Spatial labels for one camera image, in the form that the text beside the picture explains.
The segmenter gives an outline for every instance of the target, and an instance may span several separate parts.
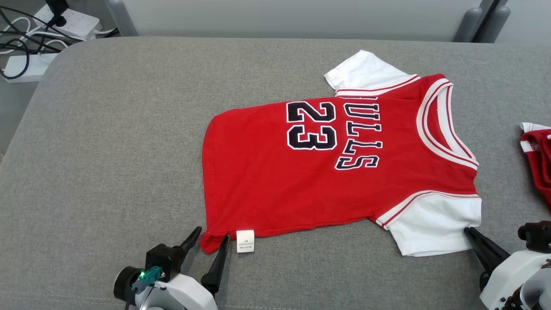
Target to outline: power socket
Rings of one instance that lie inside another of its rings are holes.
[[[52,61],[58,53],[51,54],[42,54],[42,57],[48,61]],[[27,56],[11,56],[8,59],[6,68],[4,69],[4,74],[8,77],[13,77],[18,75],[25,68],[25,63],[27,61]],[[42,75],[48,69],[50,64],[40,59],[39,55],[30,55],[29,56],[29,68],[25,73],[15,79],[5,79],[8,83],[25,83],[25,82],[38,82],[42,79]]]
[[[49,22],[53,18],[53,13],[48,5],[45,5],[34,16],[45,22]],[[99,18],[75,10],[67,9],[61,16],[65,18],[67,23],[64,26],[54,26],[53,28],[69,36],[76,36],[84,40],[92,40],[96,37],[96,32],[103,28]],[[35,23],[37,26],[45,27],[43,23],[37,20],[35,20]]]

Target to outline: red jersey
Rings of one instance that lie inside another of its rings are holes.
[[[368,218],[403,255],[468,248],[478,163],[453,131],[451,86],[441,74],[412,76],[217,115],[203,144],[201,247],[211,253],[240,230],[268,237]]]

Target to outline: white clothing tag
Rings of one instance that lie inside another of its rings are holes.
[[[237,231],[237,252],[255,251],[255,231]]]

